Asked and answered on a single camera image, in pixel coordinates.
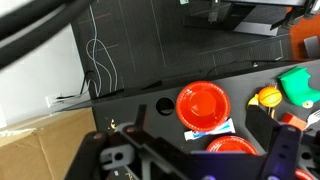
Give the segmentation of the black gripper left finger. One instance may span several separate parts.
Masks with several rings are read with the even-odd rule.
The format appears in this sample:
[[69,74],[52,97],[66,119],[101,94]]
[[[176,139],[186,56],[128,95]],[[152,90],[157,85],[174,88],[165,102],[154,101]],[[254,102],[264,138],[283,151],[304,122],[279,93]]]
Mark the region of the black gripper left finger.
[[138,107],[138,112],[137,112],[137,116],[136,116],[135,123],[134,123],[134,128],[136,130],[141,130],[143,128],[145,118],[146,118],[146,113],[147,113],[147,105],[141,104]]

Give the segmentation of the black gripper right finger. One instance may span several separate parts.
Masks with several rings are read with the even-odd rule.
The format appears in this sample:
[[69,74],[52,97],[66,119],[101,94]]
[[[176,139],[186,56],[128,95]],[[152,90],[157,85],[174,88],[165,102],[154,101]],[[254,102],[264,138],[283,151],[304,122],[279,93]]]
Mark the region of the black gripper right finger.
[[245,126],[263,150],[268,151],[274,140],[274,132],[280,127],[280,124],[259,106],[249,105]]

